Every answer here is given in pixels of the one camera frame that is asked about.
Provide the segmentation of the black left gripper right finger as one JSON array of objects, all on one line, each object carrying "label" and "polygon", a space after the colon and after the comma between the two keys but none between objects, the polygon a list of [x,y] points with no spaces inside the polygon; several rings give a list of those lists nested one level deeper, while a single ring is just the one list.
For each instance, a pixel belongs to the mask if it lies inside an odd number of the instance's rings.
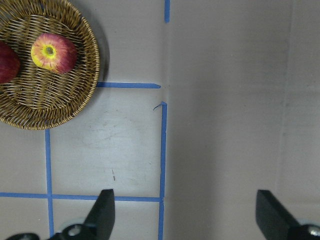
[{"label": "black left gripper right finger", "polygon": [[299,223],[270,190],[256,193],[255,221],[267,240],[318,240],[320,226]]}]

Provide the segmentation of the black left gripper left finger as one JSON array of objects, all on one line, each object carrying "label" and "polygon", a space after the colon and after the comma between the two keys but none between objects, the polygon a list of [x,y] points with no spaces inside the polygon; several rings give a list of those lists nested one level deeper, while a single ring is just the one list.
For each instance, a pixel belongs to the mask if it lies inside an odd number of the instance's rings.
[{"label": "black left gripper left finger", "polygon": [[99,194],[86,219],[55,233],[52,240],[109,240],[115,224],[115,196],[113,189]]}]

